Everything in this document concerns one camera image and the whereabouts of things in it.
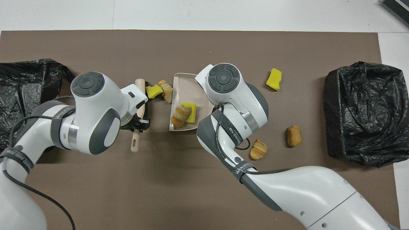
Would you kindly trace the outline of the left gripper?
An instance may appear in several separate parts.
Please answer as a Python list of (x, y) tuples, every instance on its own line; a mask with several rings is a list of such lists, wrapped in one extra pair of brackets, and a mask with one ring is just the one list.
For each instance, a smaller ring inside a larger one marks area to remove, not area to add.
[(143, 133), (150, 127), (150, 118), (144, 117), (147, 96), (135, 84), (122, 88), (121, 93), (124, 96), (120, 110), (121, 120), (129, 120), (129, 122), (121, 126), (120, 129), (134, 132), (138, 128), (138, 131)]

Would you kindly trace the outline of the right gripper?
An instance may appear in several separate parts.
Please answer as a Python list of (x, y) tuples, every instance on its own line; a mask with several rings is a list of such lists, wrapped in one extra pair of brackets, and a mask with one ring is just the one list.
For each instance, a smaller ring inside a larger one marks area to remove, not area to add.
[(213, 68), (214, 66), (212, 64), (207, 65), (203, 70), (201, 70), (195, 77), (195, 80), (199, 84), (205, 84), (206, 83), (206, 76), (209, 74), (209, 71)]

